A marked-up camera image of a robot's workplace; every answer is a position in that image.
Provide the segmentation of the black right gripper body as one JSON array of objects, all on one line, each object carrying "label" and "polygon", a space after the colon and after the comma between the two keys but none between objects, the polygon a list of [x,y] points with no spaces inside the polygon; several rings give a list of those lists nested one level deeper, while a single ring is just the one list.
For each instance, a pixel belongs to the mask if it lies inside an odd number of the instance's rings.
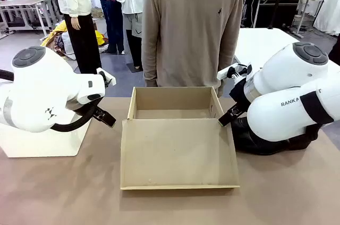
[{"label": "black right gripper body", "polygon": [[256,87],[253,78],[249,80],[244,78],[238,82],[229,95],[235,101],[235,105],[231,108],[232,111],[247,111],[256,98]]}]

